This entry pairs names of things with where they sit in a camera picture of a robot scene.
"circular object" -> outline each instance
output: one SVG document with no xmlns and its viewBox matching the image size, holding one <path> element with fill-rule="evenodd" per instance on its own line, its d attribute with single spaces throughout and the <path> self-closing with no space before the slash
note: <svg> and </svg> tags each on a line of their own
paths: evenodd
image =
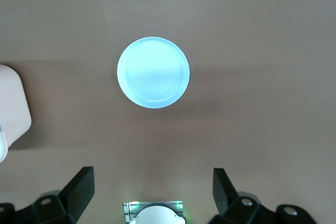
<svg viewBox="0 0 336 224">
<path fill-rule="evenodd" d="M 247 206 L 247 207 L 252 206 L 252 201 L 249 200 L 249 199 L 247 199 L 247 198 L 242 199 L 242 200 L 241 200 L 241 203 L 243 203 L 243 205 L 244 205 L 244 206 Z"/>
<path fill-rule="evenodd" d="M 285 207 L 284 211 L 288 214 L 288 215 L 293 215 L 296 216 L 298 215 L 298 212 L 296 212 L 296 210 L 292 207 Z"/>
<path fill-rule="evenodd" d="M 151 206 L 143 209 L 130 224 L 185 224 L 185 219 L 168 207 Z"/>
<path fill-rule="evenodd" d="M 117 76 L 122 91 L 132 102 L 158 109 L 183 95 L 190 71 L 177 45 L 163 38 L 148 37 L 125 49 L 118 62 Z"/>
</svg>

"white box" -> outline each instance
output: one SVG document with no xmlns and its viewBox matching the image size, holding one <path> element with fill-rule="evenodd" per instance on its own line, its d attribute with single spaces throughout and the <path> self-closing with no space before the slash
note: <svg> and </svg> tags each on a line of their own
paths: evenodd
<svg viewBox="0 0 336 224">
<path fill-rule="evenodd" d="M 0 163 L 8 148 L 31 126 L 32 118 L 19 75 L 0 65 Z"/>
</svg>

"silver bolt head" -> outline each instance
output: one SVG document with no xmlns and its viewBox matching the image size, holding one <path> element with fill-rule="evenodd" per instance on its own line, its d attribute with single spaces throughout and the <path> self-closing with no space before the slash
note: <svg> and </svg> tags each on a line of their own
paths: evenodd
<svg viewBox="0 0 336 224">
<path fill-rule="evenodd" d="M 252 206 L 252 201 L 251 200 L 249 200 L 249 199 L 247 199 L 247 198 L 244 198 L 244 199 L 242 199 L 241 200 L 241 203 L 243 203 L 243 205 L 244 206 L 247 206 L 247 207 L 250 207 L 250 206 Z"/>
<path fill-rule="evenodd" d="M 296 212 L 296 210 L 292 207 L 285 207 L 284 211 L 288 214 L 288 215 L 292 215 L 292 216 L 296 216 L 298 215 L 298 212 Z"/>
</svg>

